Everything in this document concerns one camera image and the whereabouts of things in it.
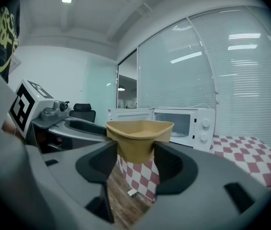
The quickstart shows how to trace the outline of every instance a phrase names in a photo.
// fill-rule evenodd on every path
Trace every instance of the black t-shirt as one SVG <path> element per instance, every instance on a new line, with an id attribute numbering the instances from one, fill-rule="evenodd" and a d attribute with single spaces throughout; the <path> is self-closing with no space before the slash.
<path id="1" fill-rule="evenodd" d="M 0 6 L 0 75 L 8 82 L 11 58 L 18 46 L 20 1 L 6 0 Z"/>

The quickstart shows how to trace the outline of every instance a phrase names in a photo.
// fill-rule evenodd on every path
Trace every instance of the microwave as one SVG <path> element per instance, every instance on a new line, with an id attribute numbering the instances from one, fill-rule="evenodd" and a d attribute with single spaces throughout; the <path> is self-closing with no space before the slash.
<path id="1" fill-rule="evenodd" d="M 171 142 L 209 151 L 215 110 L 206 108 L 109 109 L 108 121 L 156 120 L 174 123 Z"/>

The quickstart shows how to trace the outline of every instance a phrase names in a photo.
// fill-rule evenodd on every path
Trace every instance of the pink and white checkered cloth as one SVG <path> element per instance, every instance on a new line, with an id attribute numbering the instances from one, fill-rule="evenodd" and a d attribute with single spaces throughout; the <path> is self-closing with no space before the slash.
<path id="1" fill-rule="evenodd" d="M 213 136 L 210 153 L 233 161 L 267 188 L 271 188 L 271 148 L 255 137 Z M 143 164 L 125 162 L 118 155 L 117 165 L 128 184 L 154 200 L 155 188 L 160 183 L 153 160 Z"/>

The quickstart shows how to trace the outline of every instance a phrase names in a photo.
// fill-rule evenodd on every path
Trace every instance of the black chair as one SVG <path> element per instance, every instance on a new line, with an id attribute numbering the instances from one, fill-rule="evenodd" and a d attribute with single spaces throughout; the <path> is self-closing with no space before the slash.
<path id="1" fill-rule="evenodd" d="M 92 110 L 90 104 L 75 104 L 73 106 L 73 110 L 69 112 L 69 116 L 81 118 L 94 123 L 96 118 L 96 111 Z"/>

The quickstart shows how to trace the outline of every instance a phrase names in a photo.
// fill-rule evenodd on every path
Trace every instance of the tan paper tray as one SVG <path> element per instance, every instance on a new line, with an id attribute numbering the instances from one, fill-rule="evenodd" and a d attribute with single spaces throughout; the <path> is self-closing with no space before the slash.
<path id="1" fill-rule="evenodd" d="M 109 138 L 118 142 L 118 154 L 131 163 L 144 163 L 153 156 L 154 141 L 169 142 L 174 124 L 161 121 L 110 121 Z"/>

